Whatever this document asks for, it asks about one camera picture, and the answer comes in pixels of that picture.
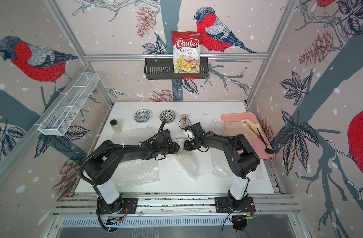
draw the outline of bird illustration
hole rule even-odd
[[[65,68],[77,56],[60,53],[48,47],[41,47],[22,41],[16,36],[6,36],[0,40],[0,55],[4,60],[10,59],[19,69],[31,79],[41,82],[53,82],[53,92],[56,80],[65,73]]]
[[[197,31],[203,32],[202,44],[207,47],[208,52],[211,50],[224,52],[226,49],[240,48],[255,53],[246,48],[232,30],[220,21],[212,7],[199,8],[193,19],[197,20]]]
[[[350,122],[350,126],[348,128],[348,145],[350,147],[350,151],[348,153],[338,151],[335,148],[335,143],[333,141],[327,141],[332,144],[335,150],[335,155],[331,158],[332,160],[336,158],[337,153],[340,153],[344,156],[347,156],[348,158],[351,158],[363,173],[363,111],[355,116]],[[346,182],[354,187],[359,194],[359,196],[355,197],[355,199],[361,200],[363,186],[361,188],[356,188],[356,186],[351,181]]]
[[[313,10],[311,15],[314,15],[314,12],[316,10],[317,7],[322,7],[324,9],[324,13],[322,16],[324,15],[328,15],[328,12],[326,12],[326,7],[328,5],[330,5],[331,3],[335,2],[335,0],[313,0],[316,3],[316,7]]]

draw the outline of blue and yellow bowl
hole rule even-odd
[[[150,119],[150,112],[147,110],[139,110],[134,114],[134,121],[139,123],[145,123]]]

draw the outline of bubble wrap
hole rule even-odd
[[[213,131],[215,134],[223,135],[223,136],[236,136],[236,135],[228,135],[227,127],[239,127],[241,131],[246,133],[245,130],[248,126],[242,122],[231,122],[231,121],[214,121],[209,123],[209,131]],[[217,150],[215,148],[210,148],[210,154],[212,158],[212,174],[214,177],[218,178],[232,178],[233,172],[229,168],[228,161],[225,157],[225,154],[221,150]],[[261,180],[263,181],[263,171],[261,166],[257,166],[257,169],[249,174],[250,179]]]
[[[196,180],[199,176],[198,160],[193,153],[183,149],[185,140],[186,138],[172,139],[172,141],[175,141],[180,146],[178,153],[175,154],[176,160],[187,174]]]
[[[137,145],[155,134],[155,127],[139,128],[115,133],[111,140],[116,144]],[[113,180],[118,189],[159,181],[158,162],[155,159],[122,162],[115,170]]]

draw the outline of chips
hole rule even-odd
[[[174,45],[174,72],[199,73],[202,32],[172,31]]]

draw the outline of jar lid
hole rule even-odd
[[[114,120],[111,120],[110,121],[110,125],[112,125],[112,126],[115,126],[115,125],[117,125],[117,120],[116,119],[114,119]]]

